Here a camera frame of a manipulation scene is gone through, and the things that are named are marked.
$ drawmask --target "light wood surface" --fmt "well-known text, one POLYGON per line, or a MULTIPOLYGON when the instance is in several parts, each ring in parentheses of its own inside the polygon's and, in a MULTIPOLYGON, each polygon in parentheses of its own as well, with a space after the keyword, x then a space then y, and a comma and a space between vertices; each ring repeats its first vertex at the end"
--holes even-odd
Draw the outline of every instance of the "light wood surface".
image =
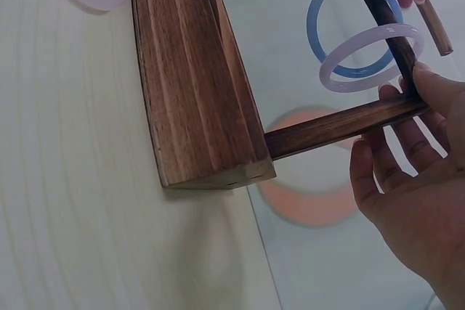
POLYGON ((280 308, 246 191, 161 189, 129 1, 0 31, 0 309, 280 308))

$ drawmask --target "glass surface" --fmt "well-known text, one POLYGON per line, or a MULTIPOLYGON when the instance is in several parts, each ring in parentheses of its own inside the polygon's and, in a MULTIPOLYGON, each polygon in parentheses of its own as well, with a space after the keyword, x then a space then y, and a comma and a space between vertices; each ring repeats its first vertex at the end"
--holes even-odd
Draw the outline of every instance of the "glass surface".
MULTIPOLYGON (((310 1, 225 0, 267 130, 377 98, 376 90, 337 94, 320 85, 320 63, 305 28, 310 1)), ((455 52, 439 56, 419 11, 412 7, 404 16, 426 39, 420 60, 444 76, 463 80, 464 0, 431 1, 455 52)), ((318 25, 329 52, 376 24, 362 0, 325 0, 318 25)), ((377 43, 343 63, 368 65, 386 49, 385 43, 377 43)), ((401 166, 414 173, 390 130, 388 139, 401 166)), ((348 174, 350 147, 351 142, 341 142, 277 161, 274 185, 248 189, 283 309, 442 309, 428 284, 397 261, 355 209, 348 174), (288 212, 277 213, 290 202, 294 206, 288 212)))

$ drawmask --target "wood grain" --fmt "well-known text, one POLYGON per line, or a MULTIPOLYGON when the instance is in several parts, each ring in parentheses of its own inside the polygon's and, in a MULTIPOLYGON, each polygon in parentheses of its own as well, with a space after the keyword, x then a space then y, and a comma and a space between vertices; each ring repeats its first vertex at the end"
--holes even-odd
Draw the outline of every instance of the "wood grain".
POLYGON ((222 0, 133 0, 142 86, 166 187, 275 176, 222 0))
POLYGON ((423 4, 417 4, 416 7, 418 7, 423 21, 426 23, 431 33, 431 37, 433 38, 439 54, 442 57, 451 54, 453 52, 452 43, 431 1, 425 0, 423 4))
POLYGON ((289 126, 265 134, 273 160, 287 158, 412 118, 426 111, 416 99, 398 96, 289 126))

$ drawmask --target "wooden bangle holder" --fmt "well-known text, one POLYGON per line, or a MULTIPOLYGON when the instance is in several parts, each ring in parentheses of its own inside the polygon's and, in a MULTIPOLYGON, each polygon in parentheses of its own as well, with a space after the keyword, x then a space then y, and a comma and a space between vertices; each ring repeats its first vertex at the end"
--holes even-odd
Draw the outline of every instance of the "wooden bangle holder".
MULTIPOLYGON (((385 0, 364 0, 379 25, 385 0)), ((275 177, 273 161, 411 118, 426 110, 415 55, 388 39, 406 94, 264 133, 223 0, 132 0, 142 88, 161 183, 233 189, 275 177)))

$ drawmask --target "wooden dowel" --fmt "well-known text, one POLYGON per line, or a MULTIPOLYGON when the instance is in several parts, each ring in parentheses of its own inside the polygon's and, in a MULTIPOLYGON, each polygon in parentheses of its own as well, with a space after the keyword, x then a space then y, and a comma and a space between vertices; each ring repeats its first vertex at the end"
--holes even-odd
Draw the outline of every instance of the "wooden dowel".
MULTIPOLYGON (((378 25, 397 23, 394 13, 385 0, 364 1, 378 25)), ((404 81, 407 83, 407 93, 412 97, 419 98, 415 84, 413 83, 413 66, 415 65, 416 57, 408 40, 404 37, 399 37, 387 39, 386 42, 391 49, 392 56, 394 56, 404 81)))
POLYGON ((271 158, 279 160, 412 118, 426 109, 422 101, 400 95, 271 131, 264 137, 271 158))
POLYGON ((431 37, 436 44, 437 50, 441 56, 447 56, 453 52, 452 43, 446 33, 441 19, 434 10, 430 0, 426 0, 423 4, 417 4, 423 21, 426 23, 431 37))

